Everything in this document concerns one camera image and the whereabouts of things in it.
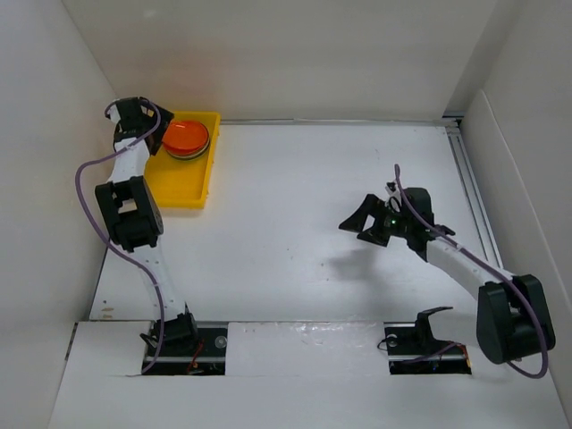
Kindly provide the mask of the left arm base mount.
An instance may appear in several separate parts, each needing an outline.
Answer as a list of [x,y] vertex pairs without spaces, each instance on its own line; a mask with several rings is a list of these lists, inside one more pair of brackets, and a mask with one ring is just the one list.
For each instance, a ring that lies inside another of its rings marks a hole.
[[192,345],[163,345],[157,361],[143,375],[225,375],[227,324],[200,324]]

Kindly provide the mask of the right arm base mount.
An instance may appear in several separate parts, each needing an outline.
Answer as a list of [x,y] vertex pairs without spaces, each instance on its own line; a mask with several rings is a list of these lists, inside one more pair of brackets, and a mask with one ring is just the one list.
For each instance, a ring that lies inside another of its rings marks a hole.
[[434,307],[416,315],[413,322],[385,322],[377,348],[388,358],[390,375],[471,375],[464,344],[439,340],[433,335],[430,316],[452,307]]

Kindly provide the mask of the orange plate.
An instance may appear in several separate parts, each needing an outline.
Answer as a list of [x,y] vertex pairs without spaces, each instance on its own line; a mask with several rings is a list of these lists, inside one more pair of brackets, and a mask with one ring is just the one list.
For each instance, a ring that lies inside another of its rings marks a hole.
[[181,154],[199,151],[208,141],[208,130],[198,121],[172,122],[163,137],[163,144],[167,150]]

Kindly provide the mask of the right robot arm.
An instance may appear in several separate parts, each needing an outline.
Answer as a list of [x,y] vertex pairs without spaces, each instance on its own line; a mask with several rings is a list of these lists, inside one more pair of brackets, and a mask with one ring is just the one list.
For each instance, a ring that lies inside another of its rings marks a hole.
[[380,247],[391,238],[405,240],[424,262],[453,279],[476,301],[477,344],[495,365],[515,365],[537,355],[548,371],[549,352],[556,345],[550,311],[540,280],[494,267],[454,240],[454,231],[434,220],[432,200],[424,188],[386,185],[387,199],[368,194],[358,209],[339,225]]

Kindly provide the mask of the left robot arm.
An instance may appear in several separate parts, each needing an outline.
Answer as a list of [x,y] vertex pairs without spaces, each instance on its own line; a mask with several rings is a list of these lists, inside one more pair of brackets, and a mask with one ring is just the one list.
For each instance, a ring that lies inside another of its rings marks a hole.
[[143,266],[144,282],[157,300],[159,318],[142,339],[160,344],[164,355],[186,355],[200,343],[194,316],[177,291],[164,261],[163,218],[144,178],[149,159],[156,155],[173,113],[144,97],[113,102],[105,117],[115,124],[114,167],[95,196],[111,242],[122,255]]

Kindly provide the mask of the blue white patterned plate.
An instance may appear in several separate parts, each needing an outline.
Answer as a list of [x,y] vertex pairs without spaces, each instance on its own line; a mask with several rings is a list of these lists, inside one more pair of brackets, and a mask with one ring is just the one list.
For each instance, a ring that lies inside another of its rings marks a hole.
[[182,149],[176,148],[176,147],[169,147],[167,146],[165,148],[166,153],[178,160],[182,160],[182,161],[190,161],[193,159],[197,159],[200,158],[201,156],[203,156],[204,154],[206,154],[209,150],[210,146],[209,145],[204,145],[203,147],[199,147],[190,151],[183,151]]

